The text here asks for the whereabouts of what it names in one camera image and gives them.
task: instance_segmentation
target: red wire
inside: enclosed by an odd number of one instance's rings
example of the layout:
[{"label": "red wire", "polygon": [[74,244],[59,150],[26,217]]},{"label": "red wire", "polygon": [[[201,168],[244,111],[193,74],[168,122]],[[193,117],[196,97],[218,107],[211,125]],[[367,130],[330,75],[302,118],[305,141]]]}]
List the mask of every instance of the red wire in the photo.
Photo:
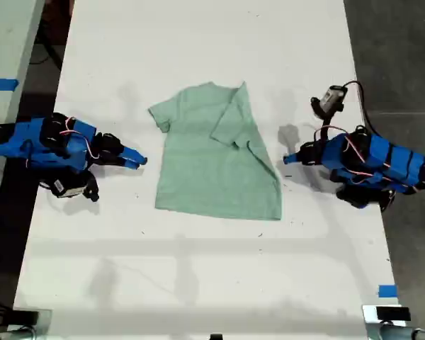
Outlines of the red wire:
[{"label": "red wire", "polygon": [[94,156],[93,155],[93,152],[91,152],[90,143],[89,143],[88,139],[83,134],[81,134],[79,131],[76,131],[76,130],[65,130],[65,131],[61,131],[60,132],[61,135],[69,135],[69,134],[72,134],[72,133],[75,133],[76,135],[81,135],[85,139],[86,148],[88,149],[88,153],[90,154],[91,158],[94,158],[94,159],[98,159],[99,158],[99,156]]}]

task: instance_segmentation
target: t-shirt sleeve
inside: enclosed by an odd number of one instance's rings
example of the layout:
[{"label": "t-shirt sleeve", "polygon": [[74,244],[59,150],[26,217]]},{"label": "t-shirt sleeve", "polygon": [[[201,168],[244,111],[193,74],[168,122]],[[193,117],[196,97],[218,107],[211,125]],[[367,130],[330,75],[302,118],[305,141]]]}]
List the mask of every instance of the t-shirt sleeve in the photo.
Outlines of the t-shirt sleeve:
[{"label": "t-shirt sleeve", "polygon": [[156,121],[157,127],[161,129],[163,133],[167,133],[170,130],[170,125],[179,116],[180,95],[181,94],[178,93],[168,101],[163,101],[148,109],[149,113],[151,113]]}]

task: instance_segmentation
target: white tabletop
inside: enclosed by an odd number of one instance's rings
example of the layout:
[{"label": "white tabletop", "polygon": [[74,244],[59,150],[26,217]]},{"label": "white tabletop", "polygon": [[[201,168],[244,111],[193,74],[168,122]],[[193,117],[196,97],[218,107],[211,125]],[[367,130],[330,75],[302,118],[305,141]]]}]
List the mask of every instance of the white tabletop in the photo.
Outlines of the white tabletop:
[{"label": "white tabletop", "polygon": [[[0,123],[16,120],[43,5],[44,0],[0,0],[0,78],[20,83],[14,92],[0,91]],[[4,164],[0,157],[0,184]]]},{"label": "white tabletop", "polygon": [[[379,207],[338,200],[321,167],[280,163],[280,127],[291,149],[312,140],[310,97],[354,77],[338,0],[77,0],[56,110],[149,161],[94,169],[97,203],[40,189],[15,306],[52,310],[53,339],[365,339],[361,305],[397,302],[377,295],[393,284]],[[292,176],[278,170],[282,220],[154,209],[165,135],[147,108],[244,80]],[[333,123],[362,123],[354,89]]]}]

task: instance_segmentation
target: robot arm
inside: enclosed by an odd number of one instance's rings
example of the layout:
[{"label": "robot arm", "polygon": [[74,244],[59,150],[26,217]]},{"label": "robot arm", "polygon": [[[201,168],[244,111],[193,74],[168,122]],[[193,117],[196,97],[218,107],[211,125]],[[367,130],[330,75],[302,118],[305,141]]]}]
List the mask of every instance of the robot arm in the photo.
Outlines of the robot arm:
[{"label": "robot arm", "polygon": [[317,140],[315,132],[313,142],[305,143],[299,152],[284,157],[283,162],[322,164],[331,171],[331,181],[344,183],[337,193],[340,199],[357,208],[379,202],[384,210],[395,192],[413,194],[425,189],[425,156],[394,145],[362,125],[352,133],[345,131],[329,140],[327,130],[337,129],[330,122],[344,108],[347,84],[331,86],[322,100],[312,98],[313,111],[323,120],[323,126],[316,131],[321,132],[321,137]]},{"label": "robot arm", "polygon": [[147,163],[114,135],[96,133],[95,127],[60,113],[0,124],[0,156],[25,161],[57,197],[83,193],[92,200],[98,199],[96,180],[88,171],[92,164],[137,169]]}]

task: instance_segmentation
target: blue tape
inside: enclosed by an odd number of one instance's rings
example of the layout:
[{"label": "blue tape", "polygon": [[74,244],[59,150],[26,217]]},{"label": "blue tape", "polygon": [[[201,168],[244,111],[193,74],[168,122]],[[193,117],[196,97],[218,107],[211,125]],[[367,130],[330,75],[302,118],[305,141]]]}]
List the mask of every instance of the blue tape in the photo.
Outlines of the blue tape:
[{"label": "blue tape", "polygon": [[17,79],[0,79],[0,91],[14,91],[18,85]]},{"label": "blue tape", "polygon": [[397,286],[396,285],[380,285],[378,291],[378,297],[384,298],[396,298],[397,294]]}]

